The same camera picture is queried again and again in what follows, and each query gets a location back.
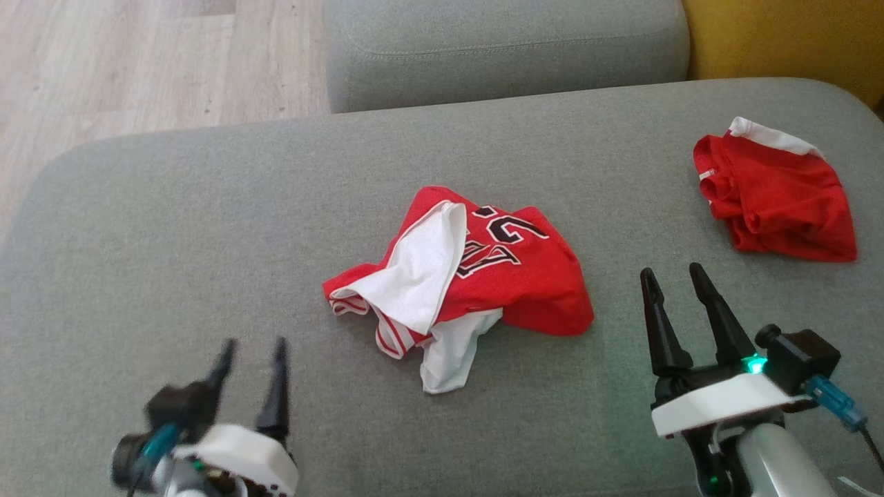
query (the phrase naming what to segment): gray fabric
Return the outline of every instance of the gray fabric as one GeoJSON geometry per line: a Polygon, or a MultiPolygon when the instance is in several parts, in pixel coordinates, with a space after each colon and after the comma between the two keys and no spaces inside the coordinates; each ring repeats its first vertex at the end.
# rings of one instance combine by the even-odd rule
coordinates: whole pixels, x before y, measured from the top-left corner
{"type": "Polygon", "coordinates": [[[333,112],[683,80],[679,0],[331,0],[333,112]]]}
{"type": "MultiPolygon", "coordinates": [[[[241,340],[222,421],[250,424],[273,337],[292,346],[305,497],[693,494],[649,412],[638,273],[654,268],[697,363],[713,340],[699,261],[747,330],[811,327],[884,440],[884,125],[809,80],[692,81],[101,141],[36,181],[0,256],[0,481],[9,495],[113,495],[108,454],[166,382],[241,340]],[[697,191],[694,143],[741,115],[818,145],[850,196],[860,260],[736,253],[697,191]],[[460,391],[421,392],[420,353],[381,354],[322,282],[376,261],[414,192],[538,206],[583,264],[597,318],[565,339],[496,326],[460,391]]],[[[789,429],[827,474],[880,486],[820,409],[789,429]]]]}

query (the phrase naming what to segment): yellow cushion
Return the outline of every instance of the yellow cushion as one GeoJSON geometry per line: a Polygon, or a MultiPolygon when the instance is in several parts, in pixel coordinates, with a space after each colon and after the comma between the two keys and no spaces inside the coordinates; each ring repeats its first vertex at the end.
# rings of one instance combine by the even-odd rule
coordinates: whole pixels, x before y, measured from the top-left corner
{"type": "Polygon", "coordinates": [[[690,77],[794,76],[884,96],[884,1],[682,0],[690,77]]]}

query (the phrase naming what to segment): robotic claw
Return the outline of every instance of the robotic claw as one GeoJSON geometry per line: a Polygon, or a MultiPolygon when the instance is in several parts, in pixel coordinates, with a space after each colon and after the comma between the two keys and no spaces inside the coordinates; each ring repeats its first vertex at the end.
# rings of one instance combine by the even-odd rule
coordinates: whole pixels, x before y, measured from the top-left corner
{"type": "Polygon", "coordinates": [[[758,332],[760,356],[703,266],[690,265],[698,300],[706,307],[716,364],[694,367],[675,336],[663,293],[650,268],[641,273],[651,366],[658,377],[652,419],[660,437],[681,435],[704,496],[834,497],[835,492],[798,441],[784,429],[783,412],[823,405],[849,432],[862,432],[876,461],[880,454],[867,416],[829,376],[841,353],[811,330],[758,332]]]}
{"type": "Polygon", "coordinates": [[[298,468],[286,451],[288,354],[279,338],[273,376],[255,429],[214,424],[236,340],[228,340],[209,376],[164,386],[145,406],[150,431],[128,434],[110,462],[113,484],[165,497],[289,497],[298,468]]]}

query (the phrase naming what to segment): wooden floor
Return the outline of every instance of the wooden floor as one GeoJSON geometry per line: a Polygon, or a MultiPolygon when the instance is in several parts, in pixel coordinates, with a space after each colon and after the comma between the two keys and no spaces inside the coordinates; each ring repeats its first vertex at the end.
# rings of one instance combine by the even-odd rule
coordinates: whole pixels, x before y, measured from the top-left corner
{"type": "Polygon", "coordinates": [[[100,138],[328,113],[323,0],[0,0],[0,240],[100,138]]]}

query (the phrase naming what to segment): garment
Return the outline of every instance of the garment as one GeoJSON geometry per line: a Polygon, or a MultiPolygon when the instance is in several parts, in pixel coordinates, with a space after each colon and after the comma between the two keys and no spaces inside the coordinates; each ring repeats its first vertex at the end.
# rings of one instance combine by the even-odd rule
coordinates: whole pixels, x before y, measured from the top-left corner
{"type": "Polygon", "coordinates": [[[336,315],[378,317],[377,346],[400,359],[424,347],[424,391],[463,386],[476,339],[495,321],[551,335],[586,331],[592,306],[577,257],[534,207],[480,207],[422,188],[379,264],[323,284],[336,315]]]}
{"type": "Polygon", "coordinates": [[[857,258],[844,188],[819,150],[790,134],[736,118],[694,148],[700,192],[728,224],[738,250],[816,261],[857,258]]]}

